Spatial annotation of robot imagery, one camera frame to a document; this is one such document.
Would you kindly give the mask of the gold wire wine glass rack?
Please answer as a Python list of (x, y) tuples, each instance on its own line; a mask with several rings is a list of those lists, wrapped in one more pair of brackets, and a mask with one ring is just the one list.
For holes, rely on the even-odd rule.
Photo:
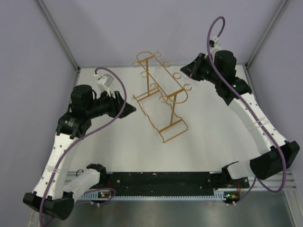
[[(137, 54), (136, 61), (132, 63), (132, 66), (134, 68), (142, 67), (143, 71), (141, 72), (141, 77), (146, 79), (147, 89), (146, 92), (138, 95), (133, 96), (133, 99), (138, 103), (140, 109), (144, 113), (145, 116), (147, 116), (149, 122), (151, 123), (152, 127), (157, 131), (157, 133), (162, 138), (163, 143), (166, 143), (177, 136), (183, 134), (188, 130), (188, 124), (184, 121), (184, 119), (180, 116), (178, 116), (175, 112), (176, 105), (180, 105), (185, 103), (188, 100), (188, 93), (192, 90), (192, 87), (190, 84), (180, 84), (178, 81), (181, 79), (181, 74), (179, 72), (170, 72), (168, 68), (170, 67), (170, 62), (168, 61), (161, 61), (160, 60), (161, 53), (159, 51), (156, 52), (150, 52), (150, 51), (142, 51)], [(155, 76), (151, 74), (150, 70), (150, 62), (156, 61), (156, 67), (159, 67), (160, 69), (163, 69), (169, 76), (172, 78), (172, 80), (177, 84), (178, 88), (177, 90), (167, 93), (163, 86), (160, 85), (160, 83), (156, 80)], [(154, 96), (158, 95), (159, 100), (161, 103), (164, 103), (170, 107), (170, 119), (169, 124), (163, 127), (162, 129), (159, 129), (156, 127), (154, 122), (152, 121), (150, 115), (146, 113), (142, 106), (142, 101)], [(167, 130), (172, 129), (174, 126), (178, 124), (184, 124), (185, 129), (181, 132), (169, 137), (165, 138), (164, 133), (167, 132)]]

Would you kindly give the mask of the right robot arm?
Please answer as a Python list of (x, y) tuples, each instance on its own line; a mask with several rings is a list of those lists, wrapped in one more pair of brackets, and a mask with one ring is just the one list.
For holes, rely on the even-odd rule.
[(236, 63), (233, 53), (223, 50), (215, 54), (213, 63), (200, 53), (180, 68), (189, 78), (214, 85), (218, 96), (240, 118), (257, 146), (258, 157), (222, 168), (221, 182), (226, 187), (232, 187), (239, 178), (248, 176), (266, 180), (288, 169), (300, 150), (299, 144), (281, 135), (263, 113), (247, 82), (237, 77)]

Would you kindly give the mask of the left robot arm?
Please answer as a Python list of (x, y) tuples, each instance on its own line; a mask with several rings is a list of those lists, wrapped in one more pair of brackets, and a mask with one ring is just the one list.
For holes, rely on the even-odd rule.
[(76, 145), (85, 138), (91, 120), (108, 115), (114, 120), (134, 113), (136, 108), (127, 103), (119, 91), (103, 91), (99, 97), (90, 85), (76, 86), (71, 93), (68, 111), (59, 119), (54, 145), (45, 170), (32, 192), (24, 195), (23, 202), (39, 212), (61, 220), (67, 219), (75, 202), (89, 189), (107, 183), (106, 168), (89, 164), (86, 171), (66, 184)]

